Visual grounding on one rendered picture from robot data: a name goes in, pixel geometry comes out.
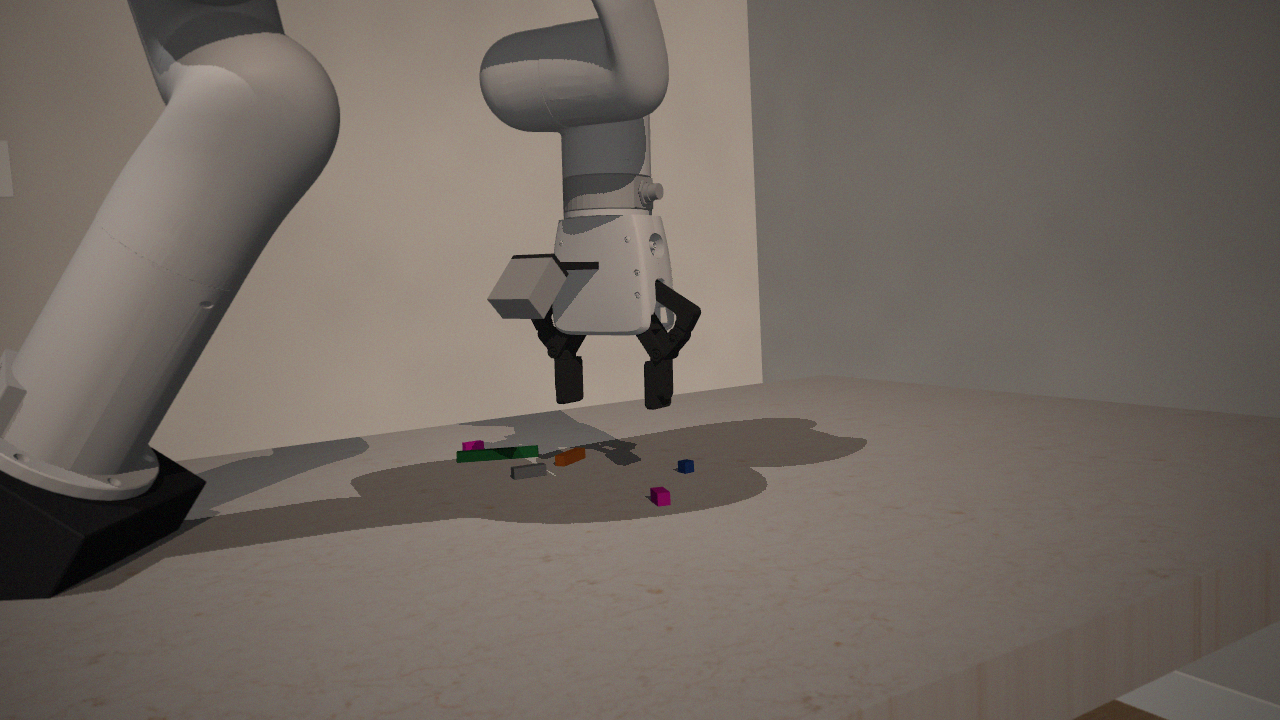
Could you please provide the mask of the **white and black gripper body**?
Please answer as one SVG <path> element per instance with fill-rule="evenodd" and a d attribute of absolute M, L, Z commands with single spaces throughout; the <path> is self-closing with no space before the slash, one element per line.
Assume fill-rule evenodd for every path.
<path fill-rule="evenodd" d="M 657 301 L 655 281 L 673 290 L 669 250 L 660 217 L 643 209 L 564 211 L 556 233 L 561 263 L 599 263 L 566 270 L 552 304 L 564 334 L 643 334 L 653 310 L 666 331 L 675 313 Z"/>

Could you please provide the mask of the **green rod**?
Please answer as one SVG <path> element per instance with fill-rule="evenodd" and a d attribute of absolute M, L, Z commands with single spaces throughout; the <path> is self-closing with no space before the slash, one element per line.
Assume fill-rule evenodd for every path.
<path fill-rule="evenodd" d="M 516 457 L 539 457 L 538 445 L 506 447 L 506 448 L 477 448 L 457 451 L 457 462 L 476 462 L 489 460 L 503 460 Z"/>

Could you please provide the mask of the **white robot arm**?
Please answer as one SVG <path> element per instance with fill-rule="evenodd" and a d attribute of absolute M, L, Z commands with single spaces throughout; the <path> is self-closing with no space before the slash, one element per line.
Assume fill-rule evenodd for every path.
<path fill-rule="evenodd" d="M 595 19 L 493 44 L 483 97 L 515 129 L 561 133 L 563 211 L 652 211 L 650 114 L 669 81 L 657 6 L 591 1 Z M 127 3 L 168 106 L 0 357 L 0 471 L 102 501 L 154 484 L 147 443 L 340 129 L 337 90 L 276 0 Z"/>

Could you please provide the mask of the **dark grey rod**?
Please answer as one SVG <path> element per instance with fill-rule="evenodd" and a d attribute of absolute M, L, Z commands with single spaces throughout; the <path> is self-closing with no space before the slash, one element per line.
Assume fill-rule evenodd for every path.
<path fill-rule="evenodd" d="M 547 464 L 536 462 L 511 468 L 511 478 L 515 480 L 532 477 L 547 477 Z"/>

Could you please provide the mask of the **orange rod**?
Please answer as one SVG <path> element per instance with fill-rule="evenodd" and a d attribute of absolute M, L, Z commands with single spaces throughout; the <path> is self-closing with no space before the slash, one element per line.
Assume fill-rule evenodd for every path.
<path fill-rule="evenodd" d="M 585 448 L 571 448 L 563 454 L 556 455 L 556 466 L 567 466 L 572 462 L 577 462 L 585 457 Z"/>

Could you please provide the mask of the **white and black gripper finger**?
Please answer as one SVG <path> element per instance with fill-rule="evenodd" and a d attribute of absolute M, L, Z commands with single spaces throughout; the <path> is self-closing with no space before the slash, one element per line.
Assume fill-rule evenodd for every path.
<path fill-rule="evenodd" d="M 564 334 L 552 322 L 552 305 L 544 319 L 531 319 L 538 338 L 548 348 L 556 365 L 556 401 L 572 404 L 582 400 L 582 357 L 576 356 L 586 334 Z"/>
<path fill-rule="evenodd" d="M 645 407 L 655 410 L 671 405 L 673 395 L 673 359 L 691 337 L 691 332 L 701 315 L 698 305 L 671 290 L 660 281 L 655 281 L 657 301 L 676 314 L 673 329 L 666 331 L 657 314 L 652 315 L 652 324 L 643 334 L 636 334 L 650 361 L 644 364 L 644 392 Z"/>

